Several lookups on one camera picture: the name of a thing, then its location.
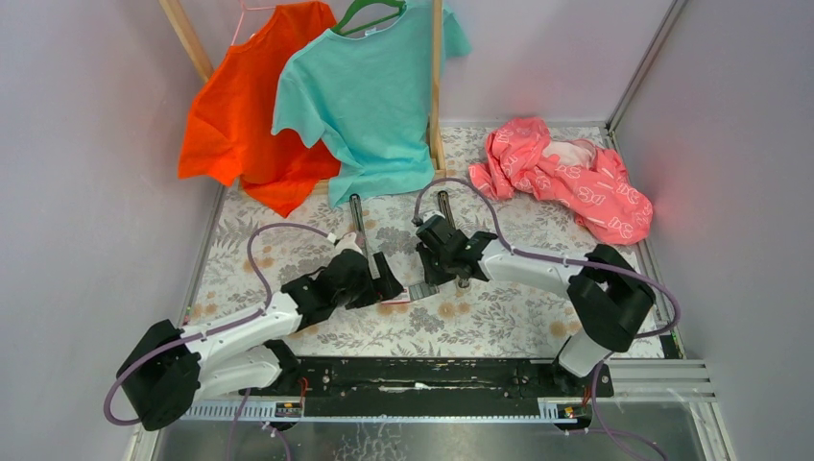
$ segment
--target orange t-shirt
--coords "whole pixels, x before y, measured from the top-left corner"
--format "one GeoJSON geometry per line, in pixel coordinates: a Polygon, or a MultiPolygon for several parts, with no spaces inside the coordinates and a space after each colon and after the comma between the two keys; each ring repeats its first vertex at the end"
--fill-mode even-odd
{"type": "Polygon", "coordinates": [[[280,5],[247,43],[230,47],[192,103],[179,178],[208,175],[230,186],[240,176],[250,196],[288,216],[317,181],[338,175],[339,160],[321,141],[308,149],[293,130],[271,133],[283,66],[335,24],[322,2],[280,5]]]}

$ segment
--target gray floor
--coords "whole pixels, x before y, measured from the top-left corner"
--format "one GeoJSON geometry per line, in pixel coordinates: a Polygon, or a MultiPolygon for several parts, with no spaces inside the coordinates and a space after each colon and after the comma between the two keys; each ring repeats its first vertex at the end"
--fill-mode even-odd
{"type": "MultiPolygon", "coordinates": [[[[692,422],[681,404],[602,404],[603,416],[617,429],[647,437],[672,460],[705,459],[692,422]]],[[[222,461],[226,458],[229,423],[177,422],[159,443],[156,461],[222,461]]],[[[552,425],[527,424],[300,424],[285,432],[295,461],[508,461],[629,460],[603,434],[565,437],[552,425]]],[[[278,439],[257,423],[241,423],[236,431],[235,461],[284,460],[278,439]]],[[[647,449],[640,453],[656,459],[647,449]]]]}

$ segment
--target t-shirt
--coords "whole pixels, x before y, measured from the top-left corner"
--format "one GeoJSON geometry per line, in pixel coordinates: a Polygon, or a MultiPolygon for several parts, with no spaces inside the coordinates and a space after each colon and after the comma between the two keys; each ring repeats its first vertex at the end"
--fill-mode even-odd
{"type": "MultiPolygon", "coordinates": [[[[469,51],[444,7],[442,62],[469,51]]],[[[430,4],[408,4],[390,27],[363,37],[327,30],[285,65],[272,133],[292,129],[306,146],[321,139],[342,162],[328,186],[333,206],[354,193],[418,190],[434,175],[426,141],[431,69],[430,4]]]]}
{"type": "Polygon", "coordinates": [[[208,175],[229,186],[240,176],[250,196],[288,216],[317,181],[336,176],[339,161],[321,142],[306,148],[295,133],[269,132],[285,62],[334,24],[324,3],[280,5],[248,42],[230,47],[192,103],[179,178],[208,175]]]}

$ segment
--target white wall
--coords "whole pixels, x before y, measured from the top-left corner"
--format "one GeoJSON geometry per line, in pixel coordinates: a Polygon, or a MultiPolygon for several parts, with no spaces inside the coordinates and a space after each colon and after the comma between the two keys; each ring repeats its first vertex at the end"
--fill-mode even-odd
{"type": "Polygon", "coordinates": [[[118,460],[103,397],[214,196],[176,179],[201,83],[155,0],[0,0],[0,50],[0,459],[118,460]]]}
{"type": "MultiPolygon", "coordinates": [[[[337,20],[351,0],[325,0],[337,20]]],[[[276,0],[248,1],[274,5],[276,0]]],[[[448,0],[472,43],[442,86],[444,121],[607,120],[647,50],[670,0],[448,0]]],[[[183,0],[217,65],[240,17],[238,0],[183,0]]],[[[392,9],[369,7],[365,17],[392,9]]],[[[238,42],[269,17],[249,12],[238,42]]]]}
{"type": "Polygon", "coordinates": [[[742,461],[811,459],[814,3],[690,2],[619,128],[742,461]]]}

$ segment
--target crumpled pink garment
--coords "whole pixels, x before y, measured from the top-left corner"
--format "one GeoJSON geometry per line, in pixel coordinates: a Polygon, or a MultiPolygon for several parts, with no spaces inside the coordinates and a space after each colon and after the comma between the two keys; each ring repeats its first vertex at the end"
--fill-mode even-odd
{"type": "Polygon", "coordinates": [[[516,118],[486,140],[487,162],[469,166],[472,184],[492,200],[515,189],[556,200],[576,212],[577,224],[605,242],[630,245],[650,232],[653,206],[628,183],[613,149],[586,139],[557,142],[539,118],[516,118]]]}

